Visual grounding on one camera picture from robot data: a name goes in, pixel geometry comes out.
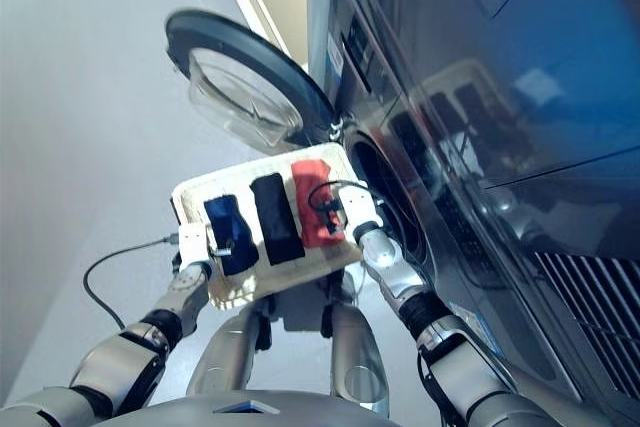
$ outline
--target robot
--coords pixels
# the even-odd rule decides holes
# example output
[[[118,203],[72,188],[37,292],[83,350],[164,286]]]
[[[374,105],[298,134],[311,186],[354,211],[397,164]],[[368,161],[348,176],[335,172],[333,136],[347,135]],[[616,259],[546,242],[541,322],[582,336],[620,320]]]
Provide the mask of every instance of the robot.
[[[421,379],[443,424],[559,426],[517,392],[500,359],[405,260],[400,244],[383,231],[371,195],[350,185],[338,190],[338,199],[346,238],[359,246],[367,273],[416,342]],[[179,235],[180,268],[153,309],[95,347],[69,387],[48,388],[0,410],[0,426],[397,425],[388,420],[388,387],[371,329],[340,288],[332,290],[325,311],[332,336],[331,395],[245,390],[256,349],[269,344],[262,335],[268,305],[258,300],[213,335],[186,397],[147,407],[169,354],[194,332],[215,275],[204,226],[182,225]],[[438,423],[424,419],[425,425]]]

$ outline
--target black cloth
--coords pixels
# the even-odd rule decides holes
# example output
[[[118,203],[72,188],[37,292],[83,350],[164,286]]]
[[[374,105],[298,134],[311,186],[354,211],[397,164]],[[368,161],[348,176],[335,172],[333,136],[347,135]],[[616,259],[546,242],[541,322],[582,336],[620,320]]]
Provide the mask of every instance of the black cloth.
[[[289,207],[280,174],[259,177],[251,183],[258,219],[271,265],[304,257],[304,247]]]
[[[258,249],[251,229],[238,210],[235,195],[223,195],[204,203],[213,236],[219,249],[230,248],[231,255],[221,257],[224,275],[244,272],[258,261]]]

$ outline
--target blue cloth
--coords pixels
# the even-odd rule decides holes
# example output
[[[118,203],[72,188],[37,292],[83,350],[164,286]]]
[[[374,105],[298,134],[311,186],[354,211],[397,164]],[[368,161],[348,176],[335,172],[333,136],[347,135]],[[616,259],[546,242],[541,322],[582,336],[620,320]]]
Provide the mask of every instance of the blue cloth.
[[[244,272],[258,261],[258,249],[251,229],[238,210],[235,195],[223,195],[204,203],[213,236],[219,249],[230,248],[231,255],[221,257],[224,275]]]

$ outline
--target red cloth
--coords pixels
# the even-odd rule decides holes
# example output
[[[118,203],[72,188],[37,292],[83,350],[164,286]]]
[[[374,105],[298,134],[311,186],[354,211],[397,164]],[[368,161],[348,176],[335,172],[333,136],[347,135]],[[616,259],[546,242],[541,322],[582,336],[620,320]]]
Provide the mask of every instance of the red cloth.
[[[299,160],[291,164],[293,181],[296,184],[298,216],[302,224],[302,245],[307,248],[337,244],[344,240],[344,234],[329,234],[325,219],[320,212],[309,207],[309,193],[317,185],[329,179],[329,167],[323,160]],[[331,199],[331,191],[326,185],[313,194],[313,203],[319,205]],[[331,214],[331,220],[338,223],[338,217]]]

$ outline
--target white tray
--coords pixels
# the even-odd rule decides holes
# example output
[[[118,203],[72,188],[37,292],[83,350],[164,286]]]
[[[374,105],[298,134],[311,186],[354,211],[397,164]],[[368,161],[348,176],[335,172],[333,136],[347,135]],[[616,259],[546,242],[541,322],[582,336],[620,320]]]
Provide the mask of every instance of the white tray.
[[[258,248],[258,262],[236,275],[225,276],[222,264],[216,259],[218,272],[212,276],[213,280],[209,284],[209,297],[217,308],[226,310],[246,304],[265,295],[318,279],[361,259],[358,247],[344,240],[328,247],[305,248],[305,256],[300,259],[274,266],[269,263],[249,184],[258,177],[279,173],[300,235],[302,230],[291,164],[306,159],[324,160],[331,167],[329,180],[358,180],[344,149],[339,144],[328,143],[212,172],[182,182],[174,189],[171,199],[178,221],[180,224],[206,224],[207,237],[214,250],[217,246],[204,203],[221,195],[235,195],[240,213],[251,229],[253,243]]]

